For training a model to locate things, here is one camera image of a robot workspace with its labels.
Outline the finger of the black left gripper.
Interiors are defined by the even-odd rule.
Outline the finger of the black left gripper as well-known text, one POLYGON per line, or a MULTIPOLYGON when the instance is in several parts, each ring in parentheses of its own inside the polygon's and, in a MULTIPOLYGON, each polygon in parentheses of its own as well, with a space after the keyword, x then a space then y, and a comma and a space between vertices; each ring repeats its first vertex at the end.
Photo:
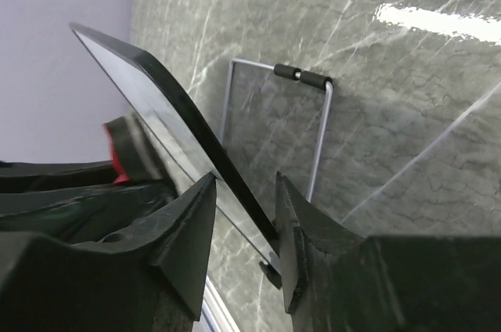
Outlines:
POLYGON ((166 206, 165 181, 118 183, 109 161, 1 163, 1 230, 55 238, 104 238, 166 206))

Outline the black-framed small whiteboard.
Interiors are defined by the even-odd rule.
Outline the black-framed small whiteboard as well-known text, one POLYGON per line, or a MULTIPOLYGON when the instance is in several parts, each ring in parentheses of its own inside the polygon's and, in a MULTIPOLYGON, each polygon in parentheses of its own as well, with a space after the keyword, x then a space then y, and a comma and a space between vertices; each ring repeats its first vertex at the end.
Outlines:
POLYGON ((219 211, 260 254, 268 280, 281 288, 275 227, 186 90, 148 51, 80 23, 69 27, 180 172, 192 181, 208 172, 216 176, 219 211))

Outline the red bone-shaped eraser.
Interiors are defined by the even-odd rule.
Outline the red bone-shaped eraser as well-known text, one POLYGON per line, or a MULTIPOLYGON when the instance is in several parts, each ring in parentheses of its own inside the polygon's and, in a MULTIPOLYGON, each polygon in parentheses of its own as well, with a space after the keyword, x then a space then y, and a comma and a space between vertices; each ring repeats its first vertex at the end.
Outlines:
POLYGON ((116 151, 116 148, 114 145, 114 139, 113 139, 113 136, 111 135, 111 131, 108 128, 107 124, 103 124, 103 129, 105 130, 106 136, 108 138, 111 162, 112 162, 112 165, 113 165, 115 172, 117 173, 117 177, 114 180, 114 184, 125 184, 126 182, 130 181, 130 178, 128 177, 125 169, 123 168, 123 166, 119 160, 119 157, 117 155, 117 151, 116 151))

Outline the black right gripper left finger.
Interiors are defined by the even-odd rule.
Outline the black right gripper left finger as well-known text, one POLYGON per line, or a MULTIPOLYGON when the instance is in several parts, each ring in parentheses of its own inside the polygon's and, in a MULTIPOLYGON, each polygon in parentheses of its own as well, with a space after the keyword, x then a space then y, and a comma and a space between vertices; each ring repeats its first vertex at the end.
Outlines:
POLYGON ((98 242, 1 235, 4 331, 190 331, 200 319, 216 185, 180 197, 98 242))

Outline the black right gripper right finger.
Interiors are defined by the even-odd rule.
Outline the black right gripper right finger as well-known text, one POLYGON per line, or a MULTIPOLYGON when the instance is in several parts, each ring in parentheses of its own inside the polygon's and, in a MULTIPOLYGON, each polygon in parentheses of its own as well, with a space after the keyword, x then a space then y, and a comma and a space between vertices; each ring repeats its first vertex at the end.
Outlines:
POLYGON ((296 331, 497 331, 497 236, 361 237, 276 176, 283 302, 296 331))

